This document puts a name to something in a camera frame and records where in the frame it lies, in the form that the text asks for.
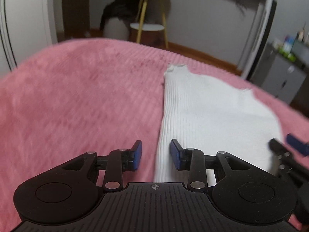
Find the grey drawer cabinet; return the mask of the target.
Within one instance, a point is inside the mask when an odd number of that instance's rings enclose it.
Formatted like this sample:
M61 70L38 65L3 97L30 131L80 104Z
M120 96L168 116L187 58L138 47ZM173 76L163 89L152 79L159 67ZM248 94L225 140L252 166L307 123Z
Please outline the grey drawer cabinet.
M268 43L250 82L289 105L299 85L296 77L294 62Z

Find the yellow-legged round side table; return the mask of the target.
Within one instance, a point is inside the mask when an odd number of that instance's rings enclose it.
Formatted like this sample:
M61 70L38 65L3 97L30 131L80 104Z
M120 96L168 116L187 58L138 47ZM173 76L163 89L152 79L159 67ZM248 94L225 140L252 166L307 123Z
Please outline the yellow-legged round side table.
M163 33L163 46L169 48L168 32L166 24L166 0L139 0L138 14L130 28L137 31L137 44L142 43L143 33Z

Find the white wardrobe doors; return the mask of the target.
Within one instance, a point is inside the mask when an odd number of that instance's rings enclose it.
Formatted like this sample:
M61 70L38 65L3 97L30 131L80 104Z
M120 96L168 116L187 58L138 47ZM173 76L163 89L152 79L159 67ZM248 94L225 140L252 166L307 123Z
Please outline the white wardrobe doors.
M57 42L53 0L1 0L1 77Z

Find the white standing air conditioner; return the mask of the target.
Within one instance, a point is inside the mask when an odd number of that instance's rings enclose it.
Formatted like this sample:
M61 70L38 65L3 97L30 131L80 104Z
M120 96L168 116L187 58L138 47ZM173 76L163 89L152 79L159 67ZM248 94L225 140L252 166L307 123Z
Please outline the white standing air conditioner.
M261 59L277 8L276 0L257 0L255 14L236 67L236 74L249 80Z

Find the pink corduroy bed blanket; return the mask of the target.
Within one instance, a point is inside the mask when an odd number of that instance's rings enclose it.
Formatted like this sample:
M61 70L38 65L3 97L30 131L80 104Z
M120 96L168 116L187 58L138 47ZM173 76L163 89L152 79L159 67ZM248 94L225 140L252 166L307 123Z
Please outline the pink corduroy bed blanket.
M308 141L306 117L225 70L127 41L65 41L1 79L1 231L20 223L13 203L20 184L87 151L105 155L141 140L139 169L126 172L124 181L153 181L169 64L252 89L277 115L284 134Z

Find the black dressing table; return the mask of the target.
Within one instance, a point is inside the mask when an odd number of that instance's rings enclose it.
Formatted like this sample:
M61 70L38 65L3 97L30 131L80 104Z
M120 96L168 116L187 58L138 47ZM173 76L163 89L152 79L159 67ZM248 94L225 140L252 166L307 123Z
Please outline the black dressing table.
M308 45L296 40L292 47L292 53L296 57L297 80L299 84L291 106L308 117Z

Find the white ribbed knit sweater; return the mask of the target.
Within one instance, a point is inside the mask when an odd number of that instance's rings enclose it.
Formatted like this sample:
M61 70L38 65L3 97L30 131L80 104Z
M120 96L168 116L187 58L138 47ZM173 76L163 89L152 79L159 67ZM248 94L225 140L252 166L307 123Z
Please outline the white ribbed knit sweater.
M165 72L164 111L158 142L154 180L188 181L178 171L169 145L176 139L183 148L206 155L226 151L270 174L278 161L268 147L283 139L275 113L260 102L251 89L237 89L208 76L191 73L184 64L170 65Z

